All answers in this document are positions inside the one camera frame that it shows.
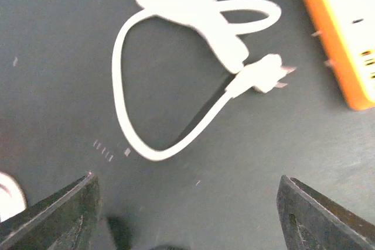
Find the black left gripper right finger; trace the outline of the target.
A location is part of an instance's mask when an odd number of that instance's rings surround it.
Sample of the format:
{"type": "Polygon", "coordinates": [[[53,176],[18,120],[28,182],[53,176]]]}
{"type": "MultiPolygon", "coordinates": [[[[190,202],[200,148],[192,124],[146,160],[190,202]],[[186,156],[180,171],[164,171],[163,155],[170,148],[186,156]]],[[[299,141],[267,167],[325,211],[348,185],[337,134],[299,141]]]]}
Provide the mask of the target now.
{"type": "Polygon", "coordinates": [[[374,225],[296,178],[283,175],[277,193],[288,249],[374,249],[374,225]]]}

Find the pink round power strip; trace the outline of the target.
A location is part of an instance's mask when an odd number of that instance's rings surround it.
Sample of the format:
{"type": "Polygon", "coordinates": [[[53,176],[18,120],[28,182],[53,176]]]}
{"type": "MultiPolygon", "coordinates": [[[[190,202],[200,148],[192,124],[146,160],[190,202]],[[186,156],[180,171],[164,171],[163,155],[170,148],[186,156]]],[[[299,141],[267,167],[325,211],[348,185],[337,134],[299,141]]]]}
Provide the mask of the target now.
{"type": "Polygon", "coordinates": [[[10,175],[1,172],[1,222],[23,212],[27,207],[25,195],[10,175]]]}

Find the orange power strip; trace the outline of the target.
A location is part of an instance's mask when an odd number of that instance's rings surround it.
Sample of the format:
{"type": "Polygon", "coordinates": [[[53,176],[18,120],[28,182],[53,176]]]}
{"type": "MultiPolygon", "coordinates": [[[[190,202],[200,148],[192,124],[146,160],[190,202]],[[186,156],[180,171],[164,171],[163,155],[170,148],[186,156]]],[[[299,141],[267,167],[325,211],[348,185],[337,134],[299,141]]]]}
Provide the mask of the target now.
{"type": "Polygon", "coordinates": [[[303,0],[347,105],[374,107],[374,0],[303,0]]]}

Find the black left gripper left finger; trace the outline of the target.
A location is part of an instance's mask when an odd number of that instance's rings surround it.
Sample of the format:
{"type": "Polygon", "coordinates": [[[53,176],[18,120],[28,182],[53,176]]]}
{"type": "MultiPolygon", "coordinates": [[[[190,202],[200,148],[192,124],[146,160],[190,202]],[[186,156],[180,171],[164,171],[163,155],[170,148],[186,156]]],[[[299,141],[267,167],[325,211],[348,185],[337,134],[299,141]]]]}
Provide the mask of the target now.
{"type": "Polygon", "coordinates": [[[100,186],[87,174],[1,223],[1,249],[89,249],[100,186]]]}

